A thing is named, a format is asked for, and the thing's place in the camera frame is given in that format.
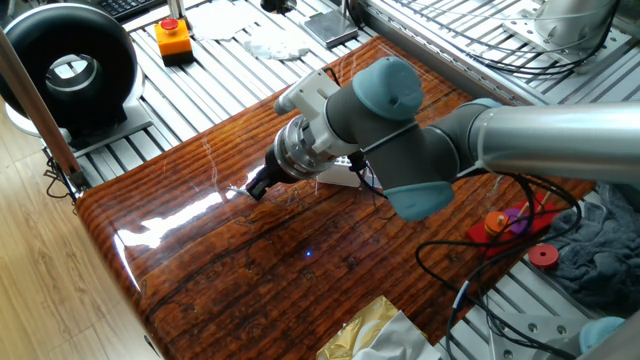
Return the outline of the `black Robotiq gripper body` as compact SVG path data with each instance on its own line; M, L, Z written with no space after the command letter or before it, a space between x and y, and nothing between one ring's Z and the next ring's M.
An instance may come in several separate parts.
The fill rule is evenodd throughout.
M295 183L296 179L288 174L278 163L274 146L270 146L265 154L265 165L262 169L263 178L268 181L269 186L277 183Z

